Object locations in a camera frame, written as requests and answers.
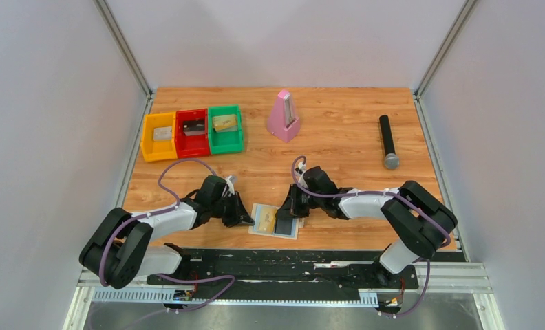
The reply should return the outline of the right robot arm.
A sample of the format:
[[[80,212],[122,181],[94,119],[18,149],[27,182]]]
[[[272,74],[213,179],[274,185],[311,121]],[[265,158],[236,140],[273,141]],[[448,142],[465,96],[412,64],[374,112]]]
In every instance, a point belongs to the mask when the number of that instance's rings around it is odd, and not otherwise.
[[[334,219],[384,219],[391,225],[398,238],[383,250],[373,269],[383,287],[399,281],[408,265],[429,260],[449,245],[458,224],[455,214],[416,181],[385,190],[339,188],[320,167],[306,170],[300,165],[275,221],[281,225],[303,219],[317,208]]]

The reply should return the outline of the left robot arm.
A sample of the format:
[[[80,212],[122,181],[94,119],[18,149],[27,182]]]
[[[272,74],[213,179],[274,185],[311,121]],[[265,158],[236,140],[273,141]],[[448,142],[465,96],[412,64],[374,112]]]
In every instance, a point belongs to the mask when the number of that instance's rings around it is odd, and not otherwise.
[[[174,232],[196,229],[210,219],[224,226],[254,225],[254,219],[234,189],[233,176],[207,176],[200,188],[178,204],[149,212],[110,210],[78,257],[78,262],[95,273],[102,285],[122,289],[139,276],[165,274],[175,284],[187,282],[191,265],[183,251],[172,243],[151,242]]]

